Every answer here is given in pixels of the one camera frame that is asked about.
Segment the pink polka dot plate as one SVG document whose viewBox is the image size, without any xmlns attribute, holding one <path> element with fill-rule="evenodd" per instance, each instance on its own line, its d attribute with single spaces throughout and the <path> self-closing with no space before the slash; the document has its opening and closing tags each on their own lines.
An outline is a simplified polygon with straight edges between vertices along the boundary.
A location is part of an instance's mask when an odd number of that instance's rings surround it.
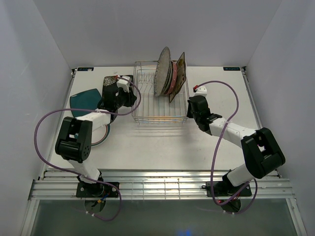
<svg viewBox="0 0 315 236">
<path fill-rule="evenodd" d="M 177 65 L 174 61 L 172 61 L 172 76 L 171 76 L 171 81 L 170 81 L 170 85 L 168 86 L 168 90 L 164 93 L 165 95 L 169 95 L 172 93 L 172 91 L 174 90 L 176 81 L 177 81 Z"/>
</svg>

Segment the mint green flower plate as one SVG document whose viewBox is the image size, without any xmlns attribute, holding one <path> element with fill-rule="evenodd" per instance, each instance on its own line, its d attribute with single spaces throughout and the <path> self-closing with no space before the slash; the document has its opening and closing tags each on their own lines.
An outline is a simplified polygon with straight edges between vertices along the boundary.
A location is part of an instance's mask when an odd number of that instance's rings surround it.
<svg viewBox="0 0 315 236">
<path fill-rule="evenodd" d="M 172 77 L 173 77 L 173 62 L 171 61 L 170 71 L 169 71 L 168 77 L 167 77 L 167 84 L 163 87 L 163 91 L 162 91 L 163 95 L 166 95 L 168 93 L 170 85 L 171 85 Z"/>
</svg>

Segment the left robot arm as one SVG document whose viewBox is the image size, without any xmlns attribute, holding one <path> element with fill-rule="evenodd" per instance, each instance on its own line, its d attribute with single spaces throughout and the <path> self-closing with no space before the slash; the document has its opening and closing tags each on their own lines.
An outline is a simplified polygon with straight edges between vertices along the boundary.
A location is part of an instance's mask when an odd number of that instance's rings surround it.
<svg viewBox="0 0 315 236">
<path fill-rule="evenodd" d="M 104 192 L 101 172 L 89 160 L 92 134 L 110 125 L 118 116 L 118 109 L 132 107 L 136 99 L 131 84 L 119 79 L 103 86 L 103 95 L 95 112 L 76 118 L 65 117 L 62 121 L 55 152 L 74 167 L 83 189 L 92 196 L 98 197 Z"/>
</svg>

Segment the large speckled round plate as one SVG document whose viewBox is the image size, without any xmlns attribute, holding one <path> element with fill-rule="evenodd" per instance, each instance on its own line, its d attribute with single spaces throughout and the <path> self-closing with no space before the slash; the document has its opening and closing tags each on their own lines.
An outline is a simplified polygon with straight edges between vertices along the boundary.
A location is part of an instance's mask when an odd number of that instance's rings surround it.
<svg viewBox="0 0 315 236">
<path fill-rule="evenodd" d="M 154 95 L 163 95 L 168 87 L 171 72 L 171 55 L 170 49 L 164 47 L 157 61 L 154 76 Z"/>
</svg>

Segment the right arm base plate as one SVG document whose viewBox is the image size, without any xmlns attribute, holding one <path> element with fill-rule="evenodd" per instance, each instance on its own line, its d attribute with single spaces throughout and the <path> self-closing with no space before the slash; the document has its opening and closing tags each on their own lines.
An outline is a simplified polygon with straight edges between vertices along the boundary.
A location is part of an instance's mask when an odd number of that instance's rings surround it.
<svg viewBox="0 0 315 236">
<path fill-rule="evenodd" d="M 215 197 L 231 197 L 234 195 L 239 189 L 243 187 L 243 185 L 239 185 L 237 187 L 234 186 L 227 186 L 223 181 L 214 181 L 214 196 Z M 211 197 L 211 182 L 207 181 L 204 185 L 201 186 L 202 189 L 206 190 L 207 196 Z M 252 191 L 249 185 L 239 193 L 240 197 L 250 197 L 252 195 Z"/>
</svg>

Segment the black floral square plate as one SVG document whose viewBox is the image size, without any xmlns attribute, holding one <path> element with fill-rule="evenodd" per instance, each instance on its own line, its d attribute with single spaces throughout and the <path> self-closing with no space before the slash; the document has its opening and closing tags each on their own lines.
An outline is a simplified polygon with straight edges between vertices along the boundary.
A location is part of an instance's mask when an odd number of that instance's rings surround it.
<svg viewBox="0 0 315 236">
<path fill-rule="evenodd" d="M 104 80 L 103 80 L 103 86 L 116 84 L 116 82 L 117 82 L 116 76 L 106 76 L 106 77 L 104 77 Z"/>
</svg>

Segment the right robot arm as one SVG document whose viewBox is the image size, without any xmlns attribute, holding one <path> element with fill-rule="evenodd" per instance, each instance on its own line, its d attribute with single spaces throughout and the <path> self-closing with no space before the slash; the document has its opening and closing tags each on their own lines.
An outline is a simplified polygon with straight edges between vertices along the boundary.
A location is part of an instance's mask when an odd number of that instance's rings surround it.
<svg viewBox="0 0 315 236">
<path fill-rule="evenodd" d="M 262 179 L 285 163 L 285 156 L 270 129 L 255 130 L 229 123 L 221 115 L 211 113 L 202 95 L 190 97 L 188 104 L 187 117 L 194 119 L 201 131 L 229 141 L 243 152 L 245 163 L 208 187 L 215 196 L 234 195 L 246 182 Z"/>
</svg>

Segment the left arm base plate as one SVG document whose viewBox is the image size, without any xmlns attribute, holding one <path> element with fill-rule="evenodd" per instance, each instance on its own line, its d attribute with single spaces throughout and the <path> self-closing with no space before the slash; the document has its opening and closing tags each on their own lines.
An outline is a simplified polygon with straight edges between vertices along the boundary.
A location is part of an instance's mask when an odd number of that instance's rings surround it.
<svg viewBox="0 0 315 236">
<path fill-rule="evenodd" d="M 79 182 L 75 197 L 77 198 L 102 198 L 105 195 L 109 198 L 117 198 L 119 196 L 116 188 L 99 183 Z"/>
</svg>

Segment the cream flower square plate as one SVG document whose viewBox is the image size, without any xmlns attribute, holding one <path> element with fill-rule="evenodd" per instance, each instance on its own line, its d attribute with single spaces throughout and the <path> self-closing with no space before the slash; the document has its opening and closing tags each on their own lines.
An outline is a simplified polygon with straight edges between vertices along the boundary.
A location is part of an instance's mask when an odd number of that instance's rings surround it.
<svg viewBox="0 0 315 236">
<path fill-rule="evenodd" d="M 176 83 L 173 88 L 173 91 L 169 95 L 169 103 L 171 103 L 175 96 L 180 92 L 183 84 L 186 82 L 187 75 L 186 75 L 186 58 L 185 58 L 185 52 L 183 52 L 180 56 L 180 58 L 176 62 L 177 66 L 177 77 L 176 77 Z"/>
</svg>

